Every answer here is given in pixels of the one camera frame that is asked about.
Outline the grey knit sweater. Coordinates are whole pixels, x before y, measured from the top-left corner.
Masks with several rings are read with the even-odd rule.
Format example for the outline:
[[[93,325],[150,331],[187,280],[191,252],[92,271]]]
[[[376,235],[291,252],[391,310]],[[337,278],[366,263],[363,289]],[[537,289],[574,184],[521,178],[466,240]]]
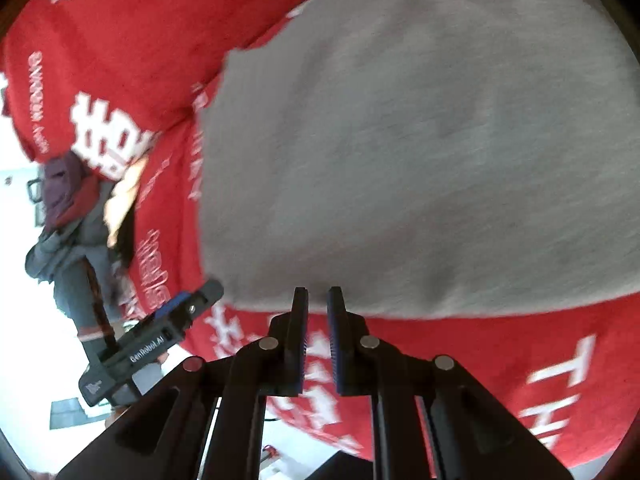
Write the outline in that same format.
[[[224,63],[206,275],[395,318],[639,289],[639,64],[599,0],[311,0]]]

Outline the pile of clothes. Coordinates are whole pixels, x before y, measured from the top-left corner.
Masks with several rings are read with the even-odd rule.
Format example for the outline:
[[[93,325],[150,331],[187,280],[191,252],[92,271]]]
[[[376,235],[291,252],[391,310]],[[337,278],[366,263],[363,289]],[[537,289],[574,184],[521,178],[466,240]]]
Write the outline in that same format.
[[[42,167],[44,226],[25,270],[53,286],[91,361],[115,351],[122,323],[138,307],[129,268],[144,166],[135,162],[119,182],[99,177],[72,151]]]

